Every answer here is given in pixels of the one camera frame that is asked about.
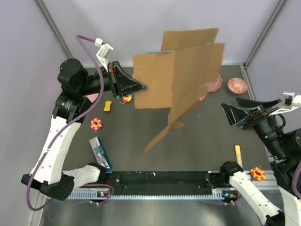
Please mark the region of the brown cardboard box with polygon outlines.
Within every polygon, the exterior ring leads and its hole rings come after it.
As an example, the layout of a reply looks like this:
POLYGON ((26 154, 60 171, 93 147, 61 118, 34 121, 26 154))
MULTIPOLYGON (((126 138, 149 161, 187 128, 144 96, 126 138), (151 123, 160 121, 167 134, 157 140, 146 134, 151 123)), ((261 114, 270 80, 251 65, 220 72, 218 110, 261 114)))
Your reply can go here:
POLYGON ((146 145, 145 152, 171 130, 182 128, 180 119, 207 96, 207 85, 217 81, 225 48, 215 41, 218 31, 167 30, 159 52, 133 56, 133 78, 147 86, 135 94, 135 108, 170 110, 167 126, 146 145))

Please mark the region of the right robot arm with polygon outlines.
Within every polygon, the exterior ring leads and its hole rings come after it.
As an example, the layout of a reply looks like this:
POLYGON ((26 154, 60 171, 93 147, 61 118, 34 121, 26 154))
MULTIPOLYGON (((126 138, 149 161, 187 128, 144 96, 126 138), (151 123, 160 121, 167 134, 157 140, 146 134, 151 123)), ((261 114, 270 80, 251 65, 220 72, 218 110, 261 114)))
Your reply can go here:
POLYGON ((252 207, 264 226, 299 226, 301 224, 301 130, 284 133, 285 113, 301 106, 299 95, 287 94, 285 103, 280 99, 260 102, 236 98, 236 105, 222 103, 230 127, 252 128, 263 142, 274 161, 270 163, 284 208, 281 210, 253 184, 236 161, 225 162, 218 174, 208 175, 211 188, 232 186, 252 207))

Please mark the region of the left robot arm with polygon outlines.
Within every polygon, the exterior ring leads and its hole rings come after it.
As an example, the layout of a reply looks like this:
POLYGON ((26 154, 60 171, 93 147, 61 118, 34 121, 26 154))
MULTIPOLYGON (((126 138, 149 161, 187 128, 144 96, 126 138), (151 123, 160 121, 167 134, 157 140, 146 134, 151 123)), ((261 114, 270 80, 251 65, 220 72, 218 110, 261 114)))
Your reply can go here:
POLYGON ((107 167, 97 163, 82 168, 63 171, 63 163, 76 132, 84 121, 84 113, 91 110, 93 101, 88 95, 110 91, 114 98, 121 98, 140 91, 147 86, 128 75, 118 61, 108 63, 92 75, 75 58, 60 65, 58 81, 62 92, 55 102, 49 134, 42 153, 31 173, 24 174, 21 182, 27 191, 35 189, 52 199, 64 201, 73 189, 93 183, 106 183, 107 167))

